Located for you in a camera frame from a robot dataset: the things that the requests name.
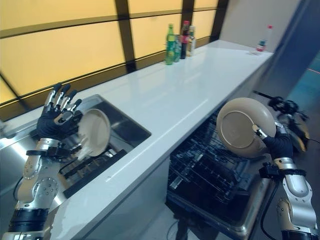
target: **white countertop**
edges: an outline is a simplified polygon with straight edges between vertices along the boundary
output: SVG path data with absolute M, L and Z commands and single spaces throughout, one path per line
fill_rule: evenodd
M 217 40 L 173 65 L 157 63 L 79 92 L 79 98 L 101 95 L 152 135 L 60 205 L 51 239 L 68 240 L 89 231 L 272 56 L 252 55 L 251 50 Z M 35 109 L 8 124 L 20 126 L 40 113 Z

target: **green bottle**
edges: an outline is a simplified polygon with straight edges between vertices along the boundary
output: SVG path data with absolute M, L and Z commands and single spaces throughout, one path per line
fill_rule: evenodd
M 171 65 L 175 59 L 175 35 L 173 25 L 169 24 L 168 34 L 166 35 L 165 64 Z

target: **plate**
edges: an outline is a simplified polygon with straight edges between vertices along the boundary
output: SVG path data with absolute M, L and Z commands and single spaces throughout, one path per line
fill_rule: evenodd
M 78 159 L 102 154 L 110 139 L 111 125 L 107 115 L 99 109 L 90 109 L 83 115 L 78 126 L 82 147 L 76 154 Z
M 240 97 L 227 102 L 220 110 L 216 130 L 223 144 L 233 153 L 255 158 L 267 151 L 264 142 L 254 133 L 258 125 L 267 135 L 276 134 L 275 120 L 270 111 L 252 98 Z

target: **yellow window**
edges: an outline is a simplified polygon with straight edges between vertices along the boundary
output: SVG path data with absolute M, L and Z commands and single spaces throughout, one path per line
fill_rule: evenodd
M 182 0 L 128 0 L 129 13 L 149 13 L 158 11 L 181 10 Z
M 21 96 L 123 63 L 117 21 L 0 39 L 0 69 Z
M 216 7 L 218 0 L 194 0 L 194 8 Z
M 192 25 L 195 26 L 195 38 L 201 39 L 211 35 L 216 10 L 193 12 Z
M 135 58 L 165 50 L 168 25 L 173 24 L 173 31 L 178 34 L 180 19 L 180 13 L 131 19 Z
M 16 98 L 14 93 L 10 90 L 5 81 L 0 78 L 0 104 L 14 98 Z
M 1 0 L 0 29 L 117 15 L 114 0 Z

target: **dish rack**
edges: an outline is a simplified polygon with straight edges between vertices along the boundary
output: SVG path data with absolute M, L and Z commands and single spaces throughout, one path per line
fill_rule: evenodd
M 249 161 L 219 140 L 216 122 L 213 114 L 170 155 L 168 187 L 178 192 L 180 185 L 190 184 L 194 194 L 205 193 L 227 205 L 239 188 L 249 187 L 251 176 L 245 173 Z

